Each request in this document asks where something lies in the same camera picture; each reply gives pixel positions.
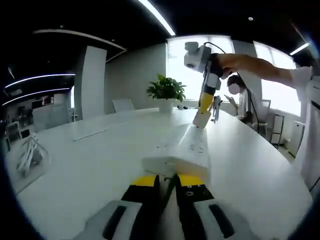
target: white table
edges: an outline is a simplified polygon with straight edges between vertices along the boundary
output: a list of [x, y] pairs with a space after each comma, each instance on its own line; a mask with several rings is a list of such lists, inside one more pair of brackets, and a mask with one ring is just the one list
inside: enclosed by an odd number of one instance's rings
[[[118, 200], [143, 174], [141, 159], [175, 126], [191, 123], [196, 110], [161, 114], [156, 108], [120, 112], [39, 132], [52, 164], [18, 199], [46, 239], [72, 239], [86, 221]], [[109, 130], [73, 141], [73, 127]], [[312, 204], [289, 162], [248, 126], [221, 112], [207, 127], [213, 196], [248, 220], [261, 239], [285, 239]]]

